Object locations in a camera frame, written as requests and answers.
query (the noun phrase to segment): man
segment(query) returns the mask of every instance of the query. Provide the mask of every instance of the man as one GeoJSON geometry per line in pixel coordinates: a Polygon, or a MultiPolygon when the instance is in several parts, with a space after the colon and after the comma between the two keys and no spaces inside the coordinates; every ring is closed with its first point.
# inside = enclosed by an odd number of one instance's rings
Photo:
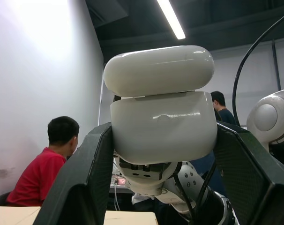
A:
{"type": "Polygon", "coordinates": [[[213,106],[219,113],[222,122],[230,123],[236,125],[236,121],[232,113],[225,107],[224,95],[219,91],[214,91],[211,93],[213,106]]]}
{"type": "Polygon", "coordinates": [[[44,148],[24,170],[7,198],[8,206],[41,206],[52,184],[78,145],[78,123],[67,116],[48,124],[49,147],[44,148]]]}

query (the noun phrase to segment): wooden table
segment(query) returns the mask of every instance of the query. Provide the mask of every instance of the wooden table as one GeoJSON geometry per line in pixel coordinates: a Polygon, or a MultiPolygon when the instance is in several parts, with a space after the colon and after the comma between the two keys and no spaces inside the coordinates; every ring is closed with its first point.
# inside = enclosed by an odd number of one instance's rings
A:
{"type": "MultiPolygon", "coordinates": [[[[32,225],[40,207],[1,207],[0,225],[32,225]]],[[[157,225],[152,212],[107,211],[104,225],[157,225]]]]}

